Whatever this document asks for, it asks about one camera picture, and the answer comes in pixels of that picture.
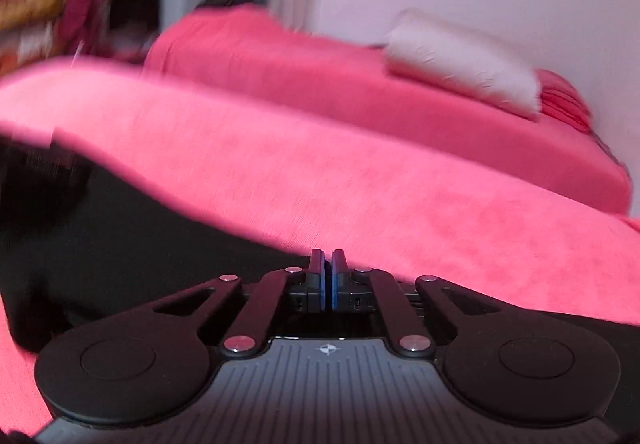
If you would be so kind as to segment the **pink fleece blanket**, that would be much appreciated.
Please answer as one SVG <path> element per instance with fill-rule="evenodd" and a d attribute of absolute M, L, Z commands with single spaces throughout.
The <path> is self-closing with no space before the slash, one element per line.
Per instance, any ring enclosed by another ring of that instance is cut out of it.
<path fill-rule="evenodd" d="M 517 305 L 612 323 L 639 419 L 639 225 L 481 165 L 101 60 L 1 83 L 1 128 L 96 156 L 171 208 L 283 250 L 344 249 Z"/>

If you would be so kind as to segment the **cream satin pillow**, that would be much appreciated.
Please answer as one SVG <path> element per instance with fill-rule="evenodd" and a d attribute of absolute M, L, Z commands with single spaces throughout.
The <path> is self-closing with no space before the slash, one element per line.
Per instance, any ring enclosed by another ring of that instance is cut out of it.
<path fill-rule="evenodd" d="M 502 40 L 416 9 L 403 11 L 384 48 L 390 73 L 535 120 L 541 84 L 533 65 Z"/>

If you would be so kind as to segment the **red bed sheet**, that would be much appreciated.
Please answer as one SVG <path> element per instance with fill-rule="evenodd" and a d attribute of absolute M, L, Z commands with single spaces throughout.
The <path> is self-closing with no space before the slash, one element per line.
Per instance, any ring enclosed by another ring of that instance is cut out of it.
<path fill-rule="evenodd" d="M 381 49 L 285 30 L 256 6 L 191 12 L 144 66 L 451 153 L 601 211 L 631 209 L 626 167 L 596 136 L 396 78 Z"/>

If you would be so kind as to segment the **black pants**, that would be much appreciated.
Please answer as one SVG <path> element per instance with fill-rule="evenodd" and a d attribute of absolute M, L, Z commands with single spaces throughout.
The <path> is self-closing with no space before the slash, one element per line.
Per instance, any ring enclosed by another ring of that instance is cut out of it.
<path fill-rule="evenodd" d="M 1 141 L 1 295 L 36 443 L 634 443 L 612 323 L 350 270 L 188 219 L 57 141 Z"/>

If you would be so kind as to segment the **folded red blanket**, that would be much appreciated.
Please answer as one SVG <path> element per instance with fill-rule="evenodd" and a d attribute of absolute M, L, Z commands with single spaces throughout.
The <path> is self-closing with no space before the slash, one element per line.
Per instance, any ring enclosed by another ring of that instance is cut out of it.
<path fill-rule="evenodd" d="M 592 134 L 592 114 L 578 90 L 561 75 L 538 70 L 541 112 L 583 134 Z"/>

